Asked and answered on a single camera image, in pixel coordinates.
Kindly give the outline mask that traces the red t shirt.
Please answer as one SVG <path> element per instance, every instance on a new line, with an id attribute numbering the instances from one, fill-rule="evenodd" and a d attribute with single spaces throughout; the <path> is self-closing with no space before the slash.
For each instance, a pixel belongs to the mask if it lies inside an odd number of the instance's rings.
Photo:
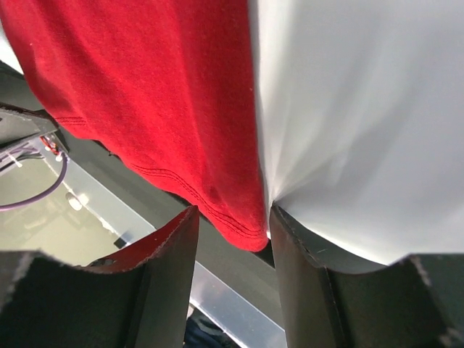
<path id="1" fill-rule="evenodd" d="M 245 1 L 3 1 L 1 24 L 44 109 L 235 247 L 268 238 Z"/>

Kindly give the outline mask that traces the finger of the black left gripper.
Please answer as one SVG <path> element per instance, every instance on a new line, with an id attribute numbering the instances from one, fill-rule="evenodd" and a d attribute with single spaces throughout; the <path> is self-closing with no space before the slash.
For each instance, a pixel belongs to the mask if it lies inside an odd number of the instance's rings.
<path id="1" fill-rule="evenodd" d="M 1 103 L 1 147 L 57 131 L 50 118 L 27 109 Z"/>

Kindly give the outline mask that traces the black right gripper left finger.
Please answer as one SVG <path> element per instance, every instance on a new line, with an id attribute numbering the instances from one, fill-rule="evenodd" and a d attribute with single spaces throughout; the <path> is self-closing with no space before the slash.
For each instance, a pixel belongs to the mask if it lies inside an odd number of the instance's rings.
<path id="1" fill-rule="evenodd" d="M 1 253 L 3 347 L 181 347 L 199 237 L 190 206 L 87 266 Z"/>

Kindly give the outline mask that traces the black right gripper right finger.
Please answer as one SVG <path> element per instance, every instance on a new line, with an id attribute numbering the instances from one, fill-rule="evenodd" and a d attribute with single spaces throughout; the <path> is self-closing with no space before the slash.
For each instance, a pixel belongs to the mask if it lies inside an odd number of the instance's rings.
<path id="1" fill-rule="evenodd" d="M 385 266 L 270 211 L 289 347 L 461 347 L 463 256 L 411 254 Z"/>

